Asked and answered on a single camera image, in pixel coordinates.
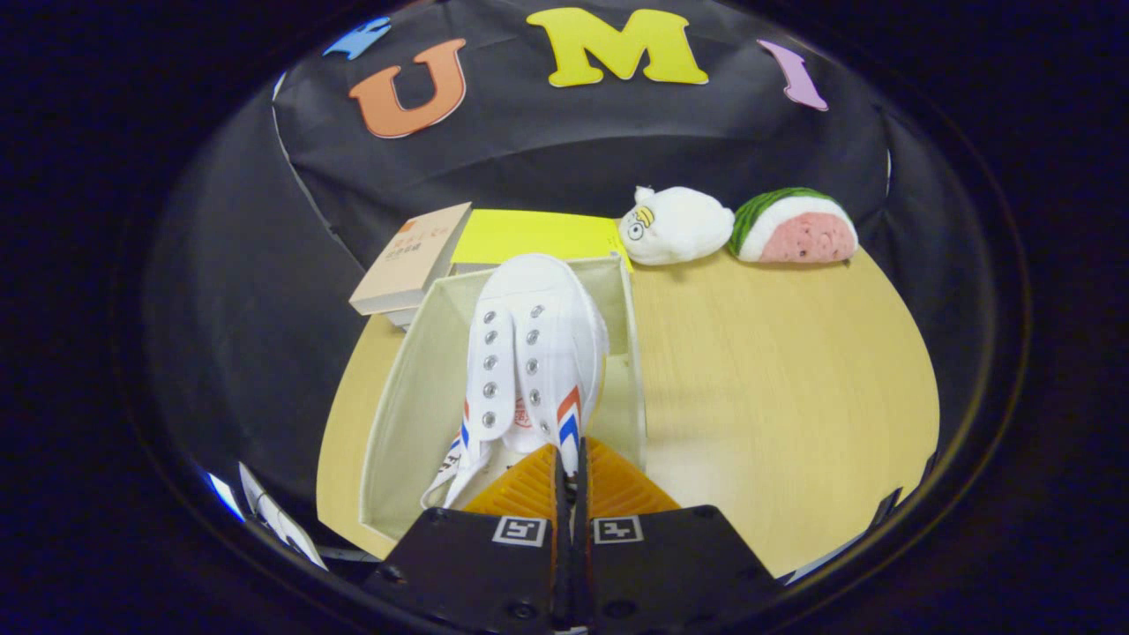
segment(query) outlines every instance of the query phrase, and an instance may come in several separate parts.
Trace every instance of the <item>yellow paper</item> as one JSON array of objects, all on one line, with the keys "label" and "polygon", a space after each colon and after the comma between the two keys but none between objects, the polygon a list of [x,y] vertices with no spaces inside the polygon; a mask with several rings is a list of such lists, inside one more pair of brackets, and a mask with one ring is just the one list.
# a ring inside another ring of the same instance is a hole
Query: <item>yellow paper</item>
[{"label": "yellow paper", "polygon": [[631,271],[614,218],[526,211],[475,209],[458,238],[453,263],[501,264],[523,253],[545,253],[561,260],[606,258],[616,252]]}]

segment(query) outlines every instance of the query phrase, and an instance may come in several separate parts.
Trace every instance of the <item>letter u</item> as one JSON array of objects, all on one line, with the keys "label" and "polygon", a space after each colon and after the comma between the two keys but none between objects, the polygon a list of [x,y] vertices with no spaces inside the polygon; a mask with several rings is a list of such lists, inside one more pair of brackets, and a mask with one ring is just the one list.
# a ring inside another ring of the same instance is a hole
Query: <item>letter u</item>
[{"label": "letter u", "polygon": [[417,108],[404,110],[396,97],[392,80],[400,75],[400,67],[388,67],[353,86],[349,96],[360,103],[368,131],[382,139],[396,139],[435,125],[455,112],[466,96],[466,80],[458,61],[458,50],[465,45],[465,40],[450,40],[415,55],[413,61],[427,64],[435,84],[435,96]]}]

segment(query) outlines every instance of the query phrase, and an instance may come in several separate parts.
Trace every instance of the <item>green rind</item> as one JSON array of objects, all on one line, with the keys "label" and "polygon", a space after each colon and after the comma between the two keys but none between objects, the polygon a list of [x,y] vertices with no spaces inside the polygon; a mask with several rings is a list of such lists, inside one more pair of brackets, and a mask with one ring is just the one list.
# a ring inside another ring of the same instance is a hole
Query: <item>green rind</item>
[{"label": "green rind", "polygon": [[822,192],[812,190],[811,188],[784,188],[753,197],[745,205],[737,208],[737,211],[734,214],[736,218],[733,224],[733,236],[729,237],[729,252],[733,253],[733,255],[738,255],[741,253],[741,246],[745,243],[745,238],[749,236],[749,230],[753,228],[753,225],[756,224],[756,220],[760,219],[761,215],[763,215],[764,211],[772,207],[776,202],[793,197],[826,199],[837,206],[839,205],[839,201]]}]

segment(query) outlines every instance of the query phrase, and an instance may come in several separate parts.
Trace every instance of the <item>purple letter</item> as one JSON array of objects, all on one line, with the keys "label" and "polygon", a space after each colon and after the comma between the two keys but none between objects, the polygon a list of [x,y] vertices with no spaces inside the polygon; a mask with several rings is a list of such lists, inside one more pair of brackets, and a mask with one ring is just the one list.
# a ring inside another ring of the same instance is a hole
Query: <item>purple letter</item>
[{"label": "purple letter", "polygon": [[784,94],[789,99],[797,104],[812,106],[817,111],[828,110],[828,103],[823,101],[823,97],[820,97],[820,93],[815,90],[815,84],[812,84],[812,77],[807,75],[807,69],[804,68],[804,58],[771,42],[758,40],[756,43],[768,49],[772,53],[772,56],[777,59],[777,63],[780,64],[784,78],[788,80],[788,86],[784,89]]}]

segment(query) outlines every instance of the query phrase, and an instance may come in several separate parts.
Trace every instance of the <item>watermelon plush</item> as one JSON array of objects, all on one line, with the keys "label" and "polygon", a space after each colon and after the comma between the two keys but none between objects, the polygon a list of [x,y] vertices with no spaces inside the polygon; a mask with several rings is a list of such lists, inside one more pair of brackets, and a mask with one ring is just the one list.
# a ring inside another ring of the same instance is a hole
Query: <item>watermelon plush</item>
[{"label": "watermelon plush", "polygon": [[736,211],[729,251],[745,262],[835,262],[858,250],[858,233],[834,199],[808,188],[753,198]]}]

